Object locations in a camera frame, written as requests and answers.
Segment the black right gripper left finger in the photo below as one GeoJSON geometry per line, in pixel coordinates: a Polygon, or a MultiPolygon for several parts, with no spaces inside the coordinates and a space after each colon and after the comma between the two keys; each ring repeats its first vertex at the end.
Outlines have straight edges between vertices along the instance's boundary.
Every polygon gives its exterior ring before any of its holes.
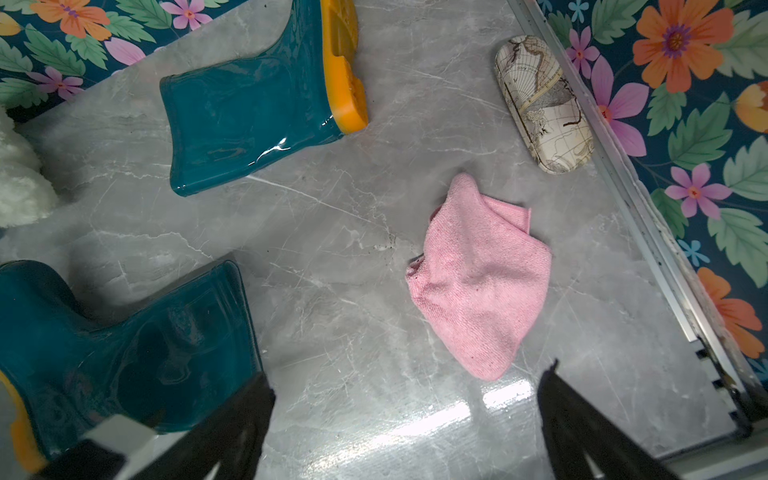
{"type": "Polygon", "coordinates": [[[276,395],[259,372],[136,479],[253,479],[276,395]]]}

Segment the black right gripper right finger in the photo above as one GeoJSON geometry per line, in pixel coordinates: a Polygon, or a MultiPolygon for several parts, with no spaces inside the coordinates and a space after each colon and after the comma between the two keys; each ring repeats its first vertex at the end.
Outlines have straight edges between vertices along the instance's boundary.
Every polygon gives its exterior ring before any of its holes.
{"type": "Polygon", "coordinates": [[[541,376],[537,404],[549,461],[557,479],[668,479],[678,476],[600,413],[558,374],[541,376]]]}

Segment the teal rubber boot orange sole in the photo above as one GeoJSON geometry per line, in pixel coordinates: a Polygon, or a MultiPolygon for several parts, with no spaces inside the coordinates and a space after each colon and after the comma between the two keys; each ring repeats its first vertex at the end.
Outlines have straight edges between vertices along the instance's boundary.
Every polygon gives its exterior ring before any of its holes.
{"type": "Polygon", "coordinates": [[[13,451],[27,471],[114,415],[157,416],[162,433],[191,429],[261,368],[232,261],[112,326],[88,319],[48,265],[1,268],[1,382],[16,409],[13,451]]]}

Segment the pink microfiber cloth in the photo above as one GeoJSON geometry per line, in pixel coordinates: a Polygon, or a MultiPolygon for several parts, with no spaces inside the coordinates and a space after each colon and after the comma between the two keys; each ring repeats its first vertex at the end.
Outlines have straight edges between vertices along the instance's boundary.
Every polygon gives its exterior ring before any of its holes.
{"type": "Polygon", "coordinates": [[[481,194],[459,173],[406,270],[411,299],[435,334],[484,381],[510,368],[545,303],[552,253],[530,224],[529,209],[481,194]]]}

